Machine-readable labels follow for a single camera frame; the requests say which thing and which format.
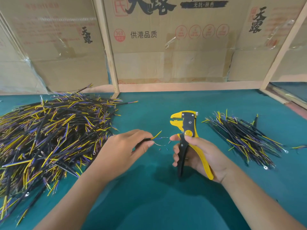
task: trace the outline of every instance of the person's right hand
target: person's right hand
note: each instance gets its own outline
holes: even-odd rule
[[[179,141],[180,138],[178,135],[173,135],[169,138],[171,141]],[[205,157],[207,162],[211,167],[211,171],[214,176],[214,181],[221,183],[223,179],[226,177],[227,173],[236,167],[235,163],[233,163],[225,154],[223,154],[217,146],[213,143],[202,139],[185,136],[185,140],[191,144],[199,147]],[[179,161],[179,143],[174,146],[174,163],[173,166],[177,167],[177,162]],[[203,164],[201,162],[200,157],[196,153],[194,149],[188,147],[188,152],[186,154],[185,166],[190,166],[193,169],[197,170],[200,174],[207,177]]]

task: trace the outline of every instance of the red circular icon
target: red circular icon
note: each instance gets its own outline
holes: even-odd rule
[[[123,42],[126,38],[125,32],[122,29],[116,29],[114,31],[114,38],[118,42]]]
[[[222,24],[217,28],[216,36],[217,38],[221,38],[228,35],[228,32],[229,32],[229,26],[227,24]]]
[[[201,35],[201,27],[194,25],[189,30],[189,36],[191,39],[198,38]]]
[[[208,24],[203,29],[203,37],[204,38],[211,38],[215,33],[215,27],[212,24]]]
[[[188,30],[184,25],[180,25],[175,30],[175,36],[177,39],[184,39],[187,36]]]

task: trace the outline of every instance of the person's left hand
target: person's left hand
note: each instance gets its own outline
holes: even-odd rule
[[[90,173],[102,182],[113,180],[127,171],[154,142],[145,141],[135,151],[133,148],[143,139],[152,137],[151,133],[142,130],[132,130],[111,136],[86,173]]]

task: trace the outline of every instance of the yellow round label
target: yellow round label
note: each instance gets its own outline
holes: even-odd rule
[[[186,130],[185,131],[185,135],[192,137],[193,136],[193,132],[190,130]]]

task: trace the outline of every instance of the teal tabletop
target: teal tabletop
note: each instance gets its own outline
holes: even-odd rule
[[[307,227],[307,150],[289,150],[281,158],[271,156],[274,170],[265,170],[255,162],[247,167],[229,145],[207,124],[201,123],[214,111],[225,112],[252,122],[259,114],[258,128],[288,148],[307,143],[307,121],[274,99],[255,90],[143,92],[121,93],[124,101],[135,101],[119,107],[113,126],[119,133],[142,129],[153,135],[169,137],[179,133],[170,116],[184,110],[198,111],[197,132],[219,147],[240,166],[267,194],[277,200],[294,218]],[[38,102],[39,95],[0,96],[0,115],[13,108]],[[82,229],[249,229],[225,189],[190,168],[177,178],[173,163],[173,145],[161,139],[151,147],[125,174],[110,182],[93,206]],[[17,208],[0,229],[32,229],[57,204],[74,184],[67,176],[52,197],[46,192],[15,228],[18,215],[30,200]]]

